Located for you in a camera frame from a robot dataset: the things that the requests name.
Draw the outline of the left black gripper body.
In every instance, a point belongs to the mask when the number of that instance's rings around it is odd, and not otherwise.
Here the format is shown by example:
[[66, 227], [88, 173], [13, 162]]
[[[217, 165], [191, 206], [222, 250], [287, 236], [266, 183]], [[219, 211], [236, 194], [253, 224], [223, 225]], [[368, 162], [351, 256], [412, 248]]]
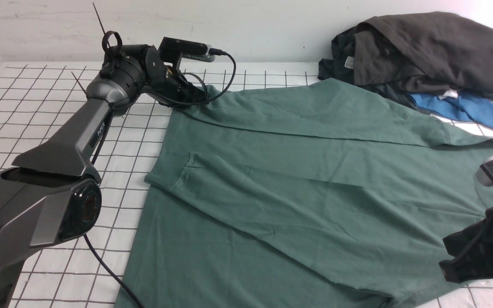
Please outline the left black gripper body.
[[152, 96], [160, 104], [171, 108], [189, 108], [208, 104], [208, 88], [198, 88], [189, 82], [180, 71], [180, 63], [164, 62], [159, 56], [159, 48], [154, 45], [143, 47], [143, 69], [146, 72], [144, 93]]

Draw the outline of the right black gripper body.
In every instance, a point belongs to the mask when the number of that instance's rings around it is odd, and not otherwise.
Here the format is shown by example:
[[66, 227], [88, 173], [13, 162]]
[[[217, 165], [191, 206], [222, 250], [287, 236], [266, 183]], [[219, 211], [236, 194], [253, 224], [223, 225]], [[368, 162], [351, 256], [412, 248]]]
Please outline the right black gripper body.
[[443, 238], [451, 260], [440, 261], [444, 279], [451, 283], [493, 279], [493, 207], [486, 217]]

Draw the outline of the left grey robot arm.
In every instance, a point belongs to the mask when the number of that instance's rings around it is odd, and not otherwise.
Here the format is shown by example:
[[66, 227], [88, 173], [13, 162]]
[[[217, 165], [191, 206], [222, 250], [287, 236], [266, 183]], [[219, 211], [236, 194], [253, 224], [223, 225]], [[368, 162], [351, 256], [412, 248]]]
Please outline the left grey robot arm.
[[123, 45], [108, 31], [102, 49], [104, 62], [86, 87], [86, 103], [47, 142], [0, 172], [0, 308], [9, 306], [26, 259], [94, 226], [102, 195], [91, 157], [112, 119], [143, 93], [172, 107], [208, 99], [179, 71], [182, 58], [213, 61], [208, 44], [165, 37], [159, 47]]

